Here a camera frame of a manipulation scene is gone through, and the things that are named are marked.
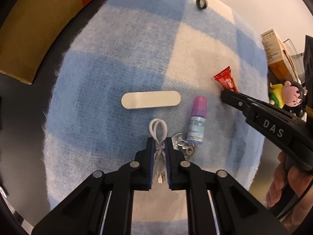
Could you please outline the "person's right hand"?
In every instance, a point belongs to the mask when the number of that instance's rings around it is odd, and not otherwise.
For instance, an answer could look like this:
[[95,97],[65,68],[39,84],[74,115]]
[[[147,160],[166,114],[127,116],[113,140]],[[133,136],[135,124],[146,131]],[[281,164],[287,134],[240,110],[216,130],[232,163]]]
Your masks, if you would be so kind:
[[267,206],[272,214],[280,216],[288,234],[292,234],[312,209],[312,175],[296,165],[289,170],[289,158],[284,152],[278,155],[279,165],[273,173],[273,181],[266,195]]

